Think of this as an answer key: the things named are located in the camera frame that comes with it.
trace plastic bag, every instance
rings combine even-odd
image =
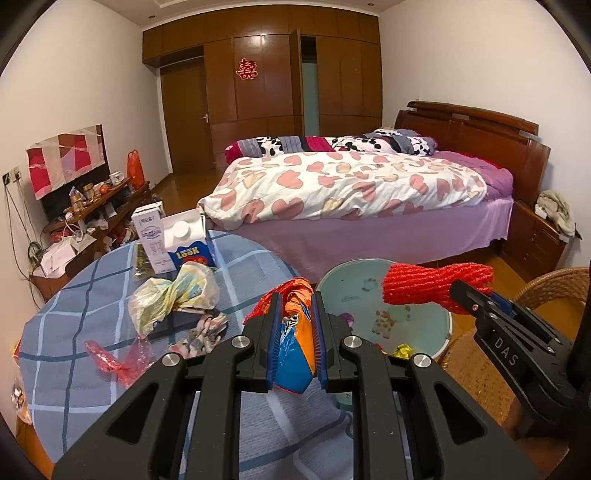
[[[125,388],[133,385],[152,362],[152,347],[147,340],[141,338],[134,340],[123,362],[119,362],[94,340],[85,341],[84,346],[99,370],[104,373],[117,374],[117,380]]]
[[[25,387],[22,383],[21,369],[18,369],[18,374],[12,383],[12,390],[10,391],[10,398],[12,400],[12,406],[17,412],[18,418],[20,418],[27,425],[31,425],[33,420],[31,419],[31,412],[29,411],[29,404],[25,396]]]
[[[139,159],[139,152],[133,150],[127,154],[127,176],[131,179],[129,183],[134,190],[139,190],[146,182],[142,161]]]
[[[219,287],[211,269],[186,262],[174,281],[149,278],[129,298],[127,308],[138,334],[145,337],[173,308],[210,310],[219,299]]]

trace red plastic bag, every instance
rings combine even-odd
[[[84,345],[99,370],[104,373],[117,374],[117,380],[125,388],[133,385],[148,369],[152,361],[152,347],[146,339],[136,338],[134,340],[123,363],[94,340],[87,340]]]
[[[131,179],[130,183],[134,190],[139,190],[146,182],[142,161],[139,159],[137,150],[127,154],[127,176]]]

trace look milk carton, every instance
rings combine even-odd
[[[201,209],[187,210],[162,219],[164,246],[176,269],[185,262],[198,262],[215,269],[213,245]]]

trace purple bed skirt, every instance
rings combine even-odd
[[[331,268],[357,258],[422,264],[488,247],[507,238],[512,207],[512,198],[500,198],[388,218],[272,220],[232,233],[275,252],[317,283]]]

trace metal screw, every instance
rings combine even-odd
[[[236,348],[246,348],[250,344],[250,338],[245,337],[244,335],[238,335],[232,339],[232,346],[235,346]]]
[[[349,335],[348,337],[345,337],[343,343],[345,344],[345,346],[348,346],[349,348],[357,348],[361,346],[363,340],[358,336]]]
[[[415,355],[413,357],[413,362],[417,367],[420,368],[427,368],[429,365],[431,365],[431,359],[422,353]]]
[[[162,363],[165,367],[174,367],[180,361],[181,357],[177,353],[167,353],[162,357]]]

